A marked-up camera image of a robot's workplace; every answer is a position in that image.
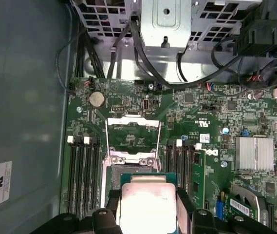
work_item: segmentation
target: integrated circuit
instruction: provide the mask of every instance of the integrated circuit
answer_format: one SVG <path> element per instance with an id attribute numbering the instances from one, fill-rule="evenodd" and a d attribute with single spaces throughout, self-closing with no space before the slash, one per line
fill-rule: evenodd
<path id="1" fill-rule="evenodd" d="M 193 103 L 194 95 L 193 94 L 185 94 L 184 101 L 187 103 Z"/>
<path id="2" fill-rule="evenodd" d="M 228 111 L 235 111 L 237 107 L 237 102 L 236 101 L 228 101 L 227 102 L 227 110 Z"/>
<path id="3" fill-rule="evenodd" d="M 274 194 L 275 193 L 275 184 L 274 183 L 266 183 L 265 190 L 269 194 Z"/>

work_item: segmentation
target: chip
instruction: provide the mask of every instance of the chip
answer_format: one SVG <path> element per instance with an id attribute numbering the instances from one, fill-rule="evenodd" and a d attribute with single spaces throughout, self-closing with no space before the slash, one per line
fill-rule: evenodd
<path id="1" fill-rule="evenodd" d="M 168 128 L 168 129 L 174 129 L 174 123 L 169 123 L 169 124 L 167 125 L 167 128 Z"/>
<path id="2" fill-rule="evenodd" d="M 197 182 L 193 183 L 193 191 L 196 193 L 199 191 L 199 184 Z"/>
<path id="3" fill-rule="evenodd" d="M 200 154 L 195 153 L 193 161 L 194 161 L 194 163 L 199 163 L 200 162 Z"/>
<path id="4" fill-rule="evenodd" d="M 275 193 L 275 184 L 274 183 L 266 183 L 266 192 L 269 194 Z"/>
<path id="5" fill-rule="evenodd" d="M 193 103 L 193 94 L 185 94 L 184 101 L 188 103 Z"/>
<path id="6" fill-rule="evenodd" d="M 167 118 L 167 121 L 169 122 L 169 123 L 174 123 L 174 117 L 168 117 Z"/>
<path id="7" fill-rule="evenodd" d="M 228 101 L 227 102 L 227 110 L 228 111 L 235 111 L 236 110 L 236 106 L 237 106 L 237 102 L 236 101 Z"/>

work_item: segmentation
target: aluminum heatsink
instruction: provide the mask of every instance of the aluminum heatsink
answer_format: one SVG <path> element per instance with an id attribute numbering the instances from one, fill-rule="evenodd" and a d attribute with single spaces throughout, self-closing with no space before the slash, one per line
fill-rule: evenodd
<path id="1" fill-rule="evenodd" d="M 274 141 L 266 137 L 236 137 L 236 170 L 273 171 Z"/>

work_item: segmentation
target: screw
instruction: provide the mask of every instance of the screw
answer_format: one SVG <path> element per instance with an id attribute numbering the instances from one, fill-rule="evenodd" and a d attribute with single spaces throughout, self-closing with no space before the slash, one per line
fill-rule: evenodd
<path id="1" fill-rule="evenodd" d="M 147 165 L 148 165 L 148 166 L 152 166 L 152 165 L 153 165 L 153 160 L 152 160 L 152 159 L 149 159 L 149 160 L 147 161 Z"/>
<path id="2" fill-rule="evenodd" d="M 243 221 L 244 221 L 244 218 L 242 218 L 241 216 L 236 216 L 236 217 L 235 217 L 235 220 L 236 220 L 236 221 L 239 221 L 239 222 L 243 222 Z"/>
<path id="3" fill-rule="evenodd" d="M 78 106 L 78 107 L 76 108 L 76 111 L 77 111 L 78 113 L 81 113 L 81 112 L 83 111 L 83 109 L 82 109 L 81 106 Z"/>
<path id="4" fill-rule="evenodd" d="M 226 161 L 222 161 L 221 162 L 221 167 L 227 167 L 228 166 L 228 162 L 226 162 Z"/>
<path id="5" fill-rule="evenodd" d="M 201 214 L 201 215 L 207 215 L 207 212 L 206 212 L 206 211 L 203 211 L 203 210 L 200 210 L 200 211 L 199 211 L 199 214 Z"/>
<path id="6" fill-rule="evenodd" d="M 111 162 L 112 162 L 112 163 L 117 163 L 117 162 L 118 162 L 118 159 L 117 159 L 116 157 L 112 157 L 112 158 L 111 158 Z"/>
<path id="7" fill-rule="evenodd" d="M 150 84 L 148 85 L 148 89 L 153 90 L 153 88 L 154 88 L 153 83 L 150 83 Z"/>

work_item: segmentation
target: black cable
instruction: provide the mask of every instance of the black cable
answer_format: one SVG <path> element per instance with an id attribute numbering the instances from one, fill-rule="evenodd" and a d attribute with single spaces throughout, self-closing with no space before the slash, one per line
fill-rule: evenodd
<path id="1" fill-rule="evenodd" d="M 85 42 L 86 42 L 85 47 L 89 53 L 91 65 L 94 68 L 94 73 L 95 73 L 96 77 L 97 78 L 105 78 L 105 74 L 104 74 L 103 67 L 101 65 L 101 61 L 98 57 L 97 52 L 95 51 L 95 48 L 93 46 L 93 43 L 92 43 L 89 33 L 87 31 L 85 31 L 83 36 L 84 36 Z"/>
<path id="2" fill-rule="evenodd" d="M 236 57 L 236 58 L 232 59 L 229 63 L 227 63 L 223 68 L 217 70 L 216 72 L 214 72 L 204 78 L 196 80 L 194 82 L 183 83 L 183 84 L 170 84 L 155 70 L 155 68 L 152 66 L 152 64 L 147 59 L 147 56 L 141 45 L 141 39 L 139 37 L 137 23 L 133 21 L 130 24 L 130 28 L 131 28 L 131 32 L 132 32 L 132 36 L 133 36 L 133 40 L 134 40 L 134 46 L 137 49 L 137 53 L 138 53 L 139 57 L 141 58 L 141 60 L 143 61 L 143 64 L 145 65 L 146 69 L 155 77 L 155 79 L 157 79 L 158 82 L 163 83 L 163 85 L 165 85 L 166 87 L 171 88 L 171 89 L 184 89 L 184 88 L 196 86 L 197 84 L 204 83 L 210 79 L 215 78 L 216 76 L 221 74 L 228 67 L 230 67 L 231 65 L 233 65 L 235 62 L 237 62 L 240 59 L 240 57 Z M 181 77 L 183 77 L 184 75 L 181 71 L 181 67 L 178 67 L 178 69 L 179 69 Z"/>
<path id="3" fill-rule="evenodd" d="M 271 85 L 269 85 L 268 82 L 264 82 L 262 83 L 262 85 L 264 85 L 263 87 L 252 87 L 252 86 L 248 86 L 246 85 L 242 80 L 241 80 L 241 67 L 242 67 L 242 64 L 243 64 L 243 60 L 244 60 L 244 57 L 241 58 L 240 62 L 239 62 L 239 65 L 238 65 L 238 82 L 240 84 L 241 87 L 245 88 L 245 89 L 250 89 L 250 90 L 265 90 L 265 89 L 270 89 L 270 88 L 274 88 L 274 87 L 277 87 L 277 83 L 272 83 Z M 266 65 L 267 68 L 264 68 L 263 70 L 267 70 L 266 72 L 268 72 L 270 65 L 272 65 L 272 63 L 270 62 L 269 64 Z"/>
<path id="4" fill-rule="evenodd" d="M 182 57 L 183 57 L 183 55 L 186 53 L 187 49 L 188 49 L 188 46 L 185 48 L 185 50 L 184 50 L 182 53 L 178 53 L 178 54 L 177 54 L 176 67 L 177 67 L 177 69 L 178 69 L 178 71 L 179 71 L 179 74 L 181 74 L 181 70 L 182 70 L 182 66 L 181 66 L 181 64 L 182 64 Z M 182 78 L 182 80 L 183 80 L 184 82 L 187 82 L 187 83 L 188 83 L 188 80 L 186 79 L 186 77 L 185 77 L 184 75 L 180 75 L 180 77 Z"/>
<path id="5" fill-rule="evenodd" d="M 138 69 L 144 73 L 144 75 L 148 76 L 151 80 L 153 81 L 157 81 L 157 79 L 154 76 L 151 76 L 148 71 L 140 64 L 139 60 L 138 60 L 138 52 L 136 50 L 136 48 L 134 47 L 134 56 L 135 56 L 135 63 L 136 66 L 138 67 Z"/>
<path id="6" fill-rule="evenodd" d="M 118 43 L 126 36 L 126 34 L 128 32 L 129 32 L 129 24 L 126 25 L 126 27 L 123 29 L 121 34 L 117 37 L 117 39 L 115 40 L 114 44 L 112 45 L 112 47 L 114 48 L 114 51 L 111 52 L 110 66 L 109 66 L 108 74 L 107 74 L 107 78 L 108 79 L 111 79 L 112 75 L 113 75 L 113 70 L 114 70 L 114 66 L 115 66 L 115 62 L 116 62 L 116 58 L 117 58 L 117 46 L 118 46 Z"/>
<path id="7" fill-rule="evenodd" d="M 226 41 L 236 40 L 236 39 L 238 39 L 237 36 L 232 36 L 232 37 L 224 38 L 224 39 L 222 39 L 221 41 L 219 41 L 219 42 L 213 47 L 213 49 L 212 49 L 212 51 L 211 51 L 211 59 L 212 59 L 213 64 L 214 64 L 218 69 L 221 69 L 221 68 L 223 67 L 223 65 L 222 65 L 220 62 L 218 62 L 218 60 L 216 59 L 216 56 L 215 56 L 216 48 L 217 48 L 218 46 L 220 46 L 221 44 L 223 44 L 224 42 L 226 42 Z M 232 69 L 230 69 L 230 68 L 227 68 L 226 71 L 227 71 L 227 72 L 230 72 L 230 73 L 232 73 L 232 74 L 235 74 L 235 75 L 237 74 L 234 70 L 232 70 Z"/>
<path id="8" fill-rule="evenodd" d="M 58 78 L 58 81 L 60 83 L 60 85 L 64 88 L 64 90 L 68 93 L 74 93 L 73 90 L 70 90 L 69 88 L 67 88 L 67 86 L 65 85 L 64 81 L 61 78 L 61 74 L 60 74 L 60 69 L 59 69 L 59 56 L 61 54 L 61 52 L 67 47 L 69 46 L 71 43 L 73 43 L 74 41 L 76 41 L 82 34 L 84 34 L 87 31 L 87 28 L 83 28 L 76 36 L 74 36 L 70 41 L 68 41 L 63 47 L 61 47 L 58 52 L 56 53 L 56 59 L 55 59 L 55 66 L 56 66 L 56 75 Z"/>

